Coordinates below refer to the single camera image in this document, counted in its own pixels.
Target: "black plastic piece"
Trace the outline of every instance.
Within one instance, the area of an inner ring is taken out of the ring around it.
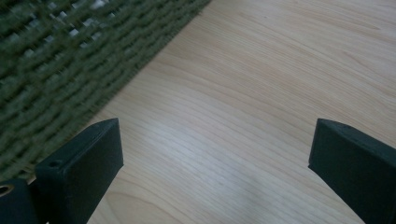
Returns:
[[[118,120],[93,124],[40,162],[31,185],[10,180],[14,189],[0,196],[0,211],[10,212],[0,223],[87,223],[122,165]],[[20,221],[20,211],[32,218]]]
[[[396,223],[396,149],[319,119],[309,168],[367,224]]]
[[[11,179],[0,184],[0,223],[38,224],[29,187],[23,179]]]

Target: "green woven rug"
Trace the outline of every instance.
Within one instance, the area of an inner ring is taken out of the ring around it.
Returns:
[[[0,2],[0,181],[27,178],[209,0]]]

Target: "black block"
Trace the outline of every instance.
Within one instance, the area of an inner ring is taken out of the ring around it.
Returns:
[[[0,183],[0,223],[40,223],[25,180],[10,179]]]
[[[396,223],[394,148],[345,124],[319,119],[309,168],[365,223]]]
[[[117,119],[93,124],[40,162],[35,189],[49,223],[87,223],[122,164]]]

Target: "small hole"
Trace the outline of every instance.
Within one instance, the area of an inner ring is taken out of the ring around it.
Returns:
[[[2,185],[0,186],[0,197],[9,194],[14,189],[13,185]]]
[[[49,163],[50,168],[57,168],[60,165],[61,165],[61,161],[52,161]]]

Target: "wooden floor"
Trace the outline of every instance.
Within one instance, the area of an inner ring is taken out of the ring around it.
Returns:
[[[99,113],[124,167],[90,223],[362,223],[307,168],[317,118],[396,147],[394,0],[213,0]]]

